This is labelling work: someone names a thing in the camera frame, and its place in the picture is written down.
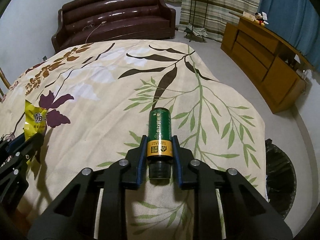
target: brown leather sofa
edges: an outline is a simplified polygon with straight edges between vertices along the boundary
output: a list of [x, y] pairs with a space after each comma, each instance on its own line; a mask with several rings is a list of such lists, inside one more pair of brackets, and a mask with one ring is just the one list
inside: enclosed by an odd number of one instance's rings
[[56, 53], [97, 41], [174, 37], [176, 12], [164, 0], [74, 0], [58, 14]]

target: bed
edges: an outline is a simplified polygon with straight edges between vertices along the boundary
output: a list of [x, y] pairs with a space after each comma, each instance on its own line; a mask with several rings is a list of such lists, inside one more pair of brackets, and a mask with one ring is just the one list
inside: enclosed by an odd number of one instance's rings
[[[18, 209], [32, 222], [84, 167], [107, 168], [148, 134], [148, 114], [169, 109], [172, 134], [210, 167], [229, 167], [265, 196], [264, 122], [219, 82], [187, 44], [119, 40], [65, 49], [26, 70], [0, 103], [0, 135], [23, 132], [25, 99], [48, 109], [39, 164]], [[148, 179], [126, 192], [129, 239], [191, 239], [192, 191]]]

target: cabinet drawer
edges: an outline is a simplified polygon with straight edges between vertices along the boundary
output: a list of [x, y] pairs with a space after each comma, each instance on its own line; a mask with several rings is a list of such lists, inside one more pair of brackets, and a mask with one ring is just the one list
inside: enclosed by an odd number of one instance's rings
[[236, 35], [238, 32], [238, 27], [234, 26], [230, 23], [226, 24], [226, 28], [224, 30], [224, 35], [222, 39], [222, 44], [229, 50], [232, 50], [233, 44], [236, 40]]
[[264, 27], [260, 27], [255, 23], [247, 22], [245, 20], [240, 19], [238, 24], [239, 30], [248, 34], [250, 37], [259, 42], [262, 46], [268, 49], [271, 53], [276, 52], [276, 48], [278, 46], [278, 39], [270, 35], [264, 30]]
[[279, 104], [294, 86], [298, 75], [279, 57], [276, 57], [262, 82], [270, 98]]
[[235, 42], [232, 50], [232, 54], [235, 55], [239, 60], [241, 60], [245, 66], [243, 71], [246, 73], [250, 72], [258, 82], [261, 82], [267, 69], [258, 61], [250, 52], [248, 52], [244, 47], [242, 47], [238, 42]]
[[270, 68], [274, 56], [247, 34], [239, 31], [237, 42], [254, 55], [266, 68]]

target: black garbage bag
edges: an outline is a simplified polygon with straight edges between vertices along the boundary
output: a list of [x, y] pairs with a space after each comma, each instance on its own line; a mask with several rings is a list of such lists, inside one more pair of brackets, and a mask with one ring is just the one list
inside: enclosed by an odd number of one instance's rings
[[283, 218], [286, 218], [296, 195], [296, 173], [289, 157], [272, 144], [271, 139], [267, 139], [265, 144], [269, 203]]

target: mickey mouse toy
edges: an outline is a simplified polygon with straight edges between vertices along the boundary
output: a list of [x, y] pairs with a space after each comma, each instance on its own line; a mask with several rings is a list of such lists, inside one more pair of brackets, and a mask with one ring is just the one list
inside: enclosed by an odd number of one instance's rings
[[256, 13], [256, 19], [254, 20], [255, 23], [261, 25], [261, 26], [264, 26], [266, 24], [268, 24], [266, 21], [267, 21], [267, 14], [262, 12], [262, 15], [261, 13]]

